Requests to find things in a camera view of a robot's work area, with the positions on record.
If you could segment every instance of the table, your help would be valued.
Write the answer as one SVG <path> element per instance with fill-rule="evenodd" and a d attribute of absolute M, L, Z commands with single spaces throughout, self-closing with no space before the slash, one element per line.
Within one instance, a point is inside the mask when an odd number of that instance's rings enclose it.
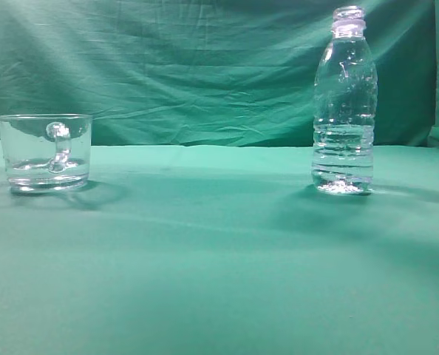
<path fill-rule="evenodd" d="M 376 147 L 368 197 L 310 157 L 94 146 L 28 197 L 0 150 L 0 354 L 439 354 L 439 149 Z"/>

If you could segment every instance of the mug handle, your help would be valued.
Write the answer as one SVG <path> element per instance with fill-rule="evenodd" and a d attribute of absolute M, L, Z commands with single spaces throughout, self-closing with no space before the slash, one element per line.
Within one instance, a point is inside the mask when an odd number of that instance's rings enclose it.
<path fill-rule="evenodd" d="M 67 162 L 72 149 L 70 131 L 63 123 L 52 122 L 47 125 L 46 133 L 49 138 L 55 141 L 55 156 L 49 161 L 49 172 L 58 174 L 67 168 Z"/>

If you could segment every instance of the clear plastic bottle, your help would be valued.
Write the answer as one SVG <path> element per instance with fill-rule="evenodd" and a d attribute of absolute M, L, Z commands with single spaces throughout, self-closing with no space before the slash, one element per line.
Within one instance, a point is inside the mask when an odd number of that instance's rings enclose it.
<path fill-rule="evenodd" d="M 340 7 L 315 79 L 313 182 L 332 194 L 363 194 L 372 181 L 377 72 L 364 10 Z"/>

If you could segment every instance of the water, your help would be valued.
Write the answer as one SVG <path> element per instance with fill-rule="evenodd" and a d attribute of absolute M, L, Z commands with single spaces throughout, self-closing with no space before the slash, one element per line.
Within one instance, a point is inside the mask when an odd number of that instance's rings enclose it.
<path fill-rule="evenodd" d="M 317 189 L 333 194 L 361 194 L 369 189 L 373 129 L 356 124 L 315 125 L 312 176 Z"/>
<path fill-rule="evenodd" d="M 61 173 L 51 173 L 50 160 L 28 159 L 7 166 L 7 179 L 13 191 L 42 192 L 48 190 L 65 190 L 86 184 L 89 164 L 82 159 L 69 159 Z"/>

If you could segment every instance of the glass mug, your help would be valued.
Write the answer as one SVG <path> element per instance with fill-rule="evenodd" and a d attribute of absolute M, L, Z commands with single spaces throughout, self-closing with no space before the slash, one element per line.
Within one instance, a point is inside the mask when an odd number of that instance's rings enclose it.
<path fill-rule="evenodd" d="M 88 181 L 90 115 L 0 116 L 7 180 L 14 192 L 50 192 Z"/>

